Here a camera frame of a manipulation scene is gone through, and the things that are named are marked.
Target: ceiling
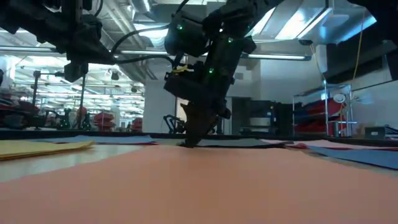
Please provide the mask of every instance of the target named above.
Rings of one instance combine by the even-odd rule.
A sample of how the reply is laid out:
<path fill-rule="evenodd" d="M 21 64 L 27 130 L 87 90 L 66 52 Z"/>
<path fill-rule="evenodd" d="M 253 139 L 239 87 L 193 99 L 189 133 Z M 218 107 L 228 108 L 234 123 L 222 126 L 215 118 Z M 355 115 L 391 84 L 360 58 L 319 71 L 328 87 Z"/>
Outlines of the ceiling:
<path fill-rule="evenodd" d="M 109 49 L 130 31 L 167 24 L 171 20 L 171 14 L 180 4 L 180 0 L 156 0 L 156 3 L 151 5 L 151 13 L 157 19 L 153 21 L 144 14 L 136 12 L 130 6 L 129 0 L 105 0 L 104 2 L 99 19 L 103 23 L 102 42 Z M 225 0 L 190 0 L 184 10 L 205 17 L 224 3 Z M 285 0 L 276 8 L 270 9 L 258 26 L 253 29 L 253 39 L 258 46 L 256 53 L 311 55 L 309 48 L 303 48 L 297 38 L 312 40 L 315 45 L 339 43 L 360 32 L 362 22 L 364 22 L 364 28 L 375 22 L 367 12 L 363 19 L 364 12 L 366 12 L 365 8 L 350 4 L 347 0 Z M 163 50 L 166 33 L 167 30 L 141 33 L 125 41 L 120 49 Z M 16 35 L 0 30 L 0 45 L 53 47 L 48 43 L 39 45 L 35 37 L 24 30 L 20 30 Z M 9 58 L 17 63 L 16 86 L 25 88 L 29 92 L 32 91 L 30 85 L 34 81 L 33 70 L 53 72 L 61 70 L 68 63 L 62 55 L 52 58 L 18 55 L 9 56 Z M 238 70 L 247 71 L 248 64 L 252 67 L 252 63 L 248 61 L 252 60 L 242 60 Z M 85 99 L 85 104 L 93 110 L 108 110 L 111 105 L 117 104 L 120 108 L 140 115 L 144 106 L 145 93 L 141 83 L 144 83 L 146 79 L 163 79 L 165 72 L 169 70 L 170 65 L 159 59 L 120 67 L 91 65 L 87 84 L 93 86 L 87 87 L 85 94 L 89 94 L 90 97 Z M 119 72 L 118 81 L 111 80 L 109 76 L 111 71 Z M 76 107 L 78 104 L 80 98 L 77 95 L 80 94 L 78 87 L 81 79 L 76 83 L 65 83 L 66 81 L 61 78 L 44 75 L 39 82 L 39 96 L 45 96 L 45 93 L 53 93 L 53 96 L 56 96 L 47 95 L 44 100 L 45 106 L 57 109 L 63 106 Z M 131 92 L 132 87 L 137 90 L 137 93 Z M 74 97 L 64 96 L 61 99 L 60 93 L 72 94 Z M 100 97 L 104 94 L 118 97 Z"/>

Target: metal rack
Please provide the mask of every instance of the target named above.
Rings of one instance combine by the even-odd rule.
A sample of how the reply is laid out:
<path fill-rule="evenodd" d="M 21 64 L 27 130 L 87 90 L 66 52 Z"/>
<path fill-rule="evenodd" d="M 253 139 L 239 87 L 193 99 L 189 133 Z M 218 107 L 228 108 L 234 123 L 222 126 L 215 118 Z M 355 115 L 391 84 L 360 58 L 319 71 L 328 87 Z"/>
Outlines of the metal rack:
<path fill-rule="evenodd" d="M 333 92 L 336 91 L 341 91 L 340 94 L 344 94 L 346 97 L 346 105 L 348 107 L 348 109 L 346 110 L 346 114 L 345 114 L 345 121 L 329 121 L 329 114 L 328 114 L 328 99 L 332 98 L 332 94 Z M 303 93 L 299 93 L 297 95 L 293 96 L 293 133 L 296 134 L 295 132 L 295 103 L 298 102 L 296 100 L 296 98 L 298 97 L 310 97 L 310 96 L 321 96 L 322 94 L 325 95 L 325 112 L 324 113 L 318 113 L 318 114 L 310 114 L 308 115 L 308 117 L 317 117 L 317 116 L 325 116 L 325 122 L 326 122 L 326 130 L 324 133 L 322 134 L 326 134 L 327 136 L 330 135 L 329 133 L 329 124 L 331 123 L 336 123 L 336 124 L 346 124 L 346 129 L 347 129 L 347 136 L 351 136 L 353 134 L 353 125 L 352 124 L 356 124 L 355 121 L 353 121 L 353 108 L 352 108 L 352 104 L 351 104 L 351 100 L 352 100 L 352 91 L 351 91 L 351 85 L 349 84 L 327 84 L 326 82 L 323 82 L 323 85 L 318 87 L 318 88 L 314 88 L 308 91 L 305 91 Z"/>

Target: machine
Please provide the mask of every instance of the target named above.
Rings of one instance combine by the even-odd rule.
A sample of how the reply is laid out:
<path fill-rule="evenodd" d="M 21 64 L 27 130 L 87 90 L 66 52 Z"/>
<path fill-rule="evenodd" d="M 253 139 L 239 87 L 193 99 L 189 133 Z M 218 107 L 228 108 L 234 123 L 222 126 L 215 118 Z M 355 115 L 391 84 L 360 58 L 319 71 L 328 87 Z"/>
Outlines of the machine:
<path fill-rule="evenodd" d="M 192 147 L 219 119 L 230 118 L 225 96 L 234 83 L 233 74 L 242 53 L 249 54 L 256 49 L 252 38 L 246 35 L 268 10 L 282 1 L 229 0 L 208 17 L 197 18 L 182 10 L 188 2 L 184 0 L 171 23 L 158 28 L 169 28 L 165 48 L 170 55 L 176 56 L 175 60 L 164 55 L 115 59 L 114 54 L 121 42 L 141 30 L 125 35 L 109 51 L 100 42 L 102 24 L 96 18 L 103 0 L 95 15 L 82 14 L 82 9 L 92 10 L 92 0 L 3 0 L 0 1 L 0 27 L 13 34 L 23 28 L 36 35 L 39 42 L 49 42 L 61 54 L 66 53 L 71 63 L 65 66 L 64 72 L 65 79 L 70 82 L 88 72 L 88 63 L 133 63 L 155 57 L 169 60 L 173 70 L 166 74 L 164 88 L 189 101 L 183 105 L 188 136 L 183 145 Z M 397 31 L 387 25 L 397 20 L 397 0 L 377 3 L 371 0 L 350 1 L 367 7 L 379 21 L 382 34 L 398 43 Z M 204 53 L 208 54 L 205 63 L 180 67 L 185 54 L 198 57 Z"/>

